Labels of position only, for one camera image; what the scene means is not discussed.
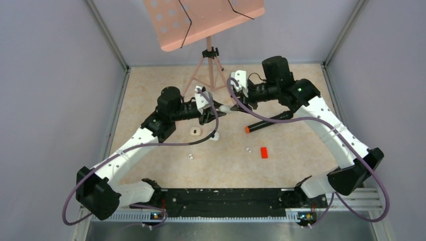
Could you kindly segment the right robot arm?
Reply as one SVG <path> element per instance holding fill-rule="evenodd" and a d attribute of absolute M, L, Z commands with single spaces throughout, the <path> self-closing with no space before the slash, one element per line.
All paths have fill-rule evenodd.
<path fill-rule="evenodd" d="M 357 139 L 335 116 L 321 92 L 308 79 L 296 80 L 286 58 L 273 56 L 262 61 L 265 78 L 254 84 L 244 70 L 230 74 L 227 84 L 237 108 L 252 114 L 258 103 L 276 100 L 290 111 L 289 119 L 263 118 L 263 121 L 290 123 L 304 121 L 326 145 L 337 167 L 307 177 L 297 184 L 295 202 L 308 207 L 315 197 L 327 193 L 350 195 L 371 176 L 384 158 L 380 148 L 370 148 Z"/>

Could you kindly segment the white oval charging case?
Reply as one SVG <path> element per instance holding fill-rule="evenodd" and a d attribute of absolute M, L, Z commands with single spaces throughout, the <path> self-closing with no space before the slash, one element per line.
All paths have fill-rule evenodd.
<path fill-rule="evenodd" d="M 220 105 L 218 107 L 218 111 L 226 113 L 226 114 L 233 113 L 232 106 L 229 106 L 229 105 Z"/>

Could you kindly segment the beige charging case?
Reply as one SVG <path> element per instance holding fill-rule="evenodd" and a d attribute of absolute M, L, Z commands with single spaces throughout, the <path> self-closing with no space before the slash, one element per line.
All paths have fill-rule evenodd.
<path fill-rule="evenodd" d="M 202 130 L 200 128 L 191 128 L 189 133 L 191 136 L 200 136 Z"/>

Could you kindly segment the white charging case gold trim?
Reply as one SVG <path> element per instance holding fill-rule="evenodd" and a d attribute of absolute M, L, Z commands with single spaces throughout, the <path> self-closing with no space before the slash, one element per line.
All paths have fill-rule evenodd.
<path fill-rule="evenodd" d="M 217 142 L 219 139 L 220 139 L 220 134 L 217 132 L 210 137 L 210 140 L 215 142 Z"/>

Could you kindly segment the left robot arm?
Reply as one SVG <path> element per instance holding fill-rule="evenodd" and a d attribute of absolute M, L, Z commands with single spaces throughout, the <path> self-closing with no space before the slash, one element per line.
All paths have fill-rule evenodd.
<path fill-rule="evenodd" d="M 184 101 L 177 87 L 166 87 L 157 98 L 155 110 L 136 132 L 107 159 L 77 173 L 76 200 L 99 220 L 105 220 L 119 208 L 145 203 L 156 207 L 161 201 L 154 181 L 144 179 L 134 184 L 120 184 L 121 179 L 150 151 L 167 146 L 166 140 L 176 131 L 176 123 L 197 119 L 200 125 L 218 122 L 229 107 L 215 101 L 204 87 Z"/>

